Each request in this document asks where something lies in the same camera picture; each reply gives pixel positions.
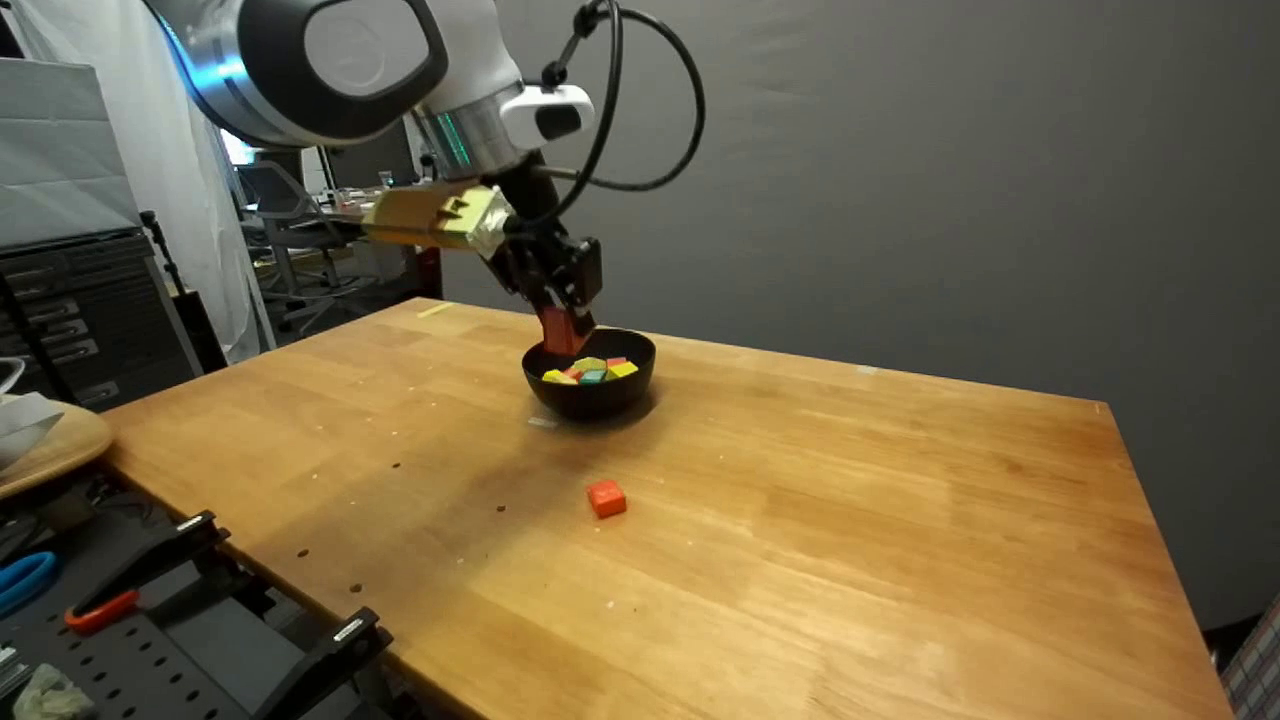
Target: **black cable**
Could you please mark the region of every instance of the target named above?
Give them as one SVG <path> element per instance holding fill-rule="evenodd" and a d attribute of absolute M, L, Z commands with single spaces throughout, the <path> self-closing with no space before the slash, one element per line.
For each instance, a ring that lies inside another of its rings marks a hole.
<path fill-rule="evenodd" d="M 606 0 L 608 4 L 608 87 L 606 87 L 606 113 L 600 113 L 600 129 L 598 129 L 598 140 L 592 140 L 592 154 L 587 154 L 587 166 L 582 168 L 582 178 L 574 182 L 574 188 L 563 192 L 563 200 L 533 222 L 533 224 L 553 224 L 560 222 L 587 188 L 587 182 L 598 178 L 598 166 L 606 156 L 606 146 L 608 146 L 608 132 L 613 132 L 613 118 L 615 118 L 615 102 L 620 102 L 620 83 L 624 83 L 624 9 L 620 0 Z"/>
<path fill-rule="evenodd" d="M 671 185 L 692 166 L 692 156 L 700 154 L 706 129 L 707 129 L 707 87 L 706 87 L 706 77 L 700 77 L 697 60 L 692 60 L 688 43 L 664 22 L 632 11 L 632 9 L 624 9 L 624 22 L 636 22 L 636 24 L 653 29 L 653 33 L 662 33 L 671 43 L 671 51 L 681 56 L 681 64 L 688 71 L 688 83 L 692 83 L 692 105 L 697 105 L 692 109 L 692 138 L 688 138 L 684 156 L 657 182 L 587 178 L 587 185 L 613 188 L 613 192 L 657 192 L 657 188 Z M 547 168 L 547 178 L 582 182 L 583 174 Z"/>
<path fill-rule="evenodd" d="M 543 77 L 537 83 L 543 83 L 543 94 L 560 87 L 569 79 L 569 64 L 576 56 L 576 48 L 598 33 L 598 24 L 606 22 L 606 0 L 587 0 L 583 9 L 576 9 L 574 16 L 574 33 L 560 48 L 560 56 L 553 64 L 543 64 Z"/>

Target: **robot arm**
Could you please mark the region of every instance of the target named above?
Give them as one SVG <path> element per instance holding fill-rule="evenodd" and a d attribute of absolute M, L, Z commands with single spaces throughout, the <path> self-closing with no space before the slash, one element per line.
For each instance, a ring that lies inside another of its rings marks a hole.
<path fill-rule="evenodd" d="M 547 351 L 592 334 L 600 246 L 553 216 L 540 149 L 587 126 L 574 83 L 524 83 L 491 0 L 150 0 L 192 98 L 266 149 L 355 146 L 425 113 L 435 182 L 497 185 L 483 266 L 533 301 Z"/>

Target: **wooden table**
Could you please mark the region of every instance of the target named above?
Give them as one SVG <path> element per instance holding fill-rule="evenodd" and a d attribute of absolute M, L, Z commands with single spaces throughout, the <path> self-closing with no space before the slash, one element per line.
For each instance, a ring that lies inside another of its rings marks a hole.
<path fill-rule="evenodd" d="M 108 461 L 483 718 L 1227 718 L 1104 406 L 662 335 L 647 415 L 563 428 L 533 342 L 412 301 Z"/>
<path fill-rule="evenodd" d="M 61 422 L 20 461 L 0 467 L 0 499 L 61 481 L 66 474 L 94 466 L 108 454 L 111 428 L 88 407 L 61 406 Z"/>

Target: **white wall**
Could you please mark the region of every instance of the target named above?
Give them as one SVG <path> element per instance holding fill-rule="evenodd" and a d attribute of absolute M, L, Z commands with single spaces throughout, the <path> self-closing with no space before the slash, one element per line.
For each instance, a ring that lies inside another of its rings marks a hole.
<path fill-rule="evenodd" d="M 506 0 L 529 68 L 574 9 Z M 1104 396 L 1199 622 L 1280 594 L 1280 4 L 639 9 L 697 48 L 711 129 L 678 188 L 574 211 L 600 319 Z M 613 178 L 678 156 L 653 43 L 624 122 Z M 449 294 L 507 306 L 466 258 Z"/>

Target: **red cube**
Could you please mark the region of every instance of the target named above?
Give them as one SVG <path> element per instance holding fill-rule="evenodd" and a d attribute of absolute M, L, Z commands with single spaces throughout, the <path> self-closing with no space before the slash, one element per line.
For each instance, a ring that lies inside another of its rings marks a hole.
<path fill-rule="evenodd" d="M 600 522 L 620 517 L 620 512 L 630 512 L 630 493 L 615 481 L 600 481 L 587 489 L 587 506 Z"/>

